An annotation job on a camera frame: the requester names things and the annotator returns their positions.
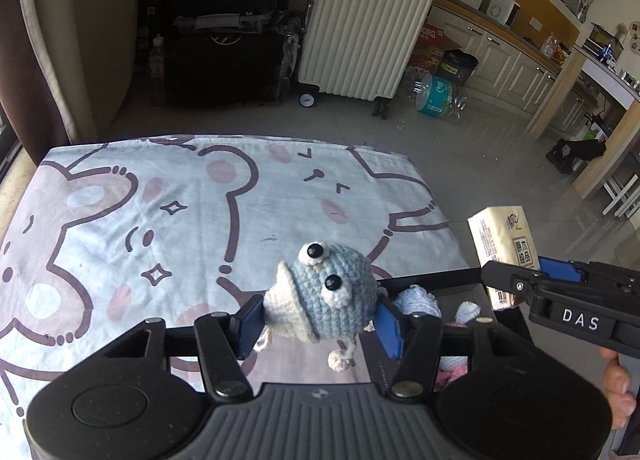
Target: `wooden table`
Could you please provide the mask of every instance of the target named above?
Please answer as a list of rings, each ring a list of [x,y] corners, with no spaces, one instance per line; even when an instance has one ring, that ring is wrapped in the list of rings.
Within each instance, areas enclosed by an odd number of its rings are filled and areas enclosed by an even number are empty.
[[[604,155],[593,159],[574,181],[576,191],[587,199],[602,187],[640,138],[640,96],[587,51],[574,46],[549,95],[527,125],[536,139],[542,136],[564,103],[580,72],[585,72],[626,108],[624,117],[607,139]]]

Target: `yellow tissue package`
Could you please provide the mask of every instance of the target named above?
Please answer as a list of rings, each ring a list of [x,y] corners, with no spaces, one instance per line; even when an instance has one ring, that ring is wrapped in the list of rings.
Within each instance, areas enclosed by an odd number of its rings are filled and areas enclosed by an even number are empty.
[[[521,206],[488,207],[468,220],[480,266],[488,261],[540,270],[538,253]],[[522,302],[513,294],[487,288],[494,310]]]

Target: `trash can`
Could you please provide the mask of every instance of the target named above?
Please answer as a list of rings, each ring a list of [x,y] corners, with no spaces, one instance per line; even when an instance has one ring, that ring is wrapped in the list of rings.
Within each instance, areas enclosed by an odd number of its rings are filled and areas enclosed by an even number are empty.
[[[464,86],[477,66],[478,59],[455,48],[444,53],[436,76],[451,81],[453,84]]]

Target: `white crochet toy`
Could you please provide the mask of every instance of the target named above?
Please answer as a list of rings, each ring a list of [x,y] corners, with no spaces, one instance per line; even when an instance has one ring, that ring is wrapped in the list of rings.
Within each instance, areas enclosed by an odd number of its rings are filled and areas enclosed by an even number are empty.
[[[264,330],[255,344],[264,350],[272,333],[307,343],[340,339],[346,350],[329,354],[329,366],[343,372],[351,365],[356,335],[376,312],[379,292],[371,262],[357,250],[339,244],[313,242],[298,260],[278,264],[276,284],[264,295]]]
[[[394,305],[403,314],[411,314],[413,312],[426,312],[442,319],[442,312],[438,306],[438,301],[433,294],[428,294],[421,286],[412,285],[408,289],[403,290],[394,300]],[[480,307],[471,301],[463,301],[460,303],[456,312],[456,323],[467,324],[480,315]],[[466,356],[448,356],[440,358],[439,368],[445,372],[453,372],[465,366],[468,361]]]

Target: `white suitcase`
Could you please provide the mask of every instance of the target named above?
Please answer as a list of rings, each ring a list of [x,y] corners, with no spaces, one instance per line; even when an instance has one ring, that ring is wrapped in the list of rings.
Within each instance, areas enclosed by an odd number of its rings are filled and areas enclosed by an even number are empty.
[[[298,81],[328,94],[376,101],[383,118],[431,0],[309,0]],[[300,97],[311,106],[313,94]]]

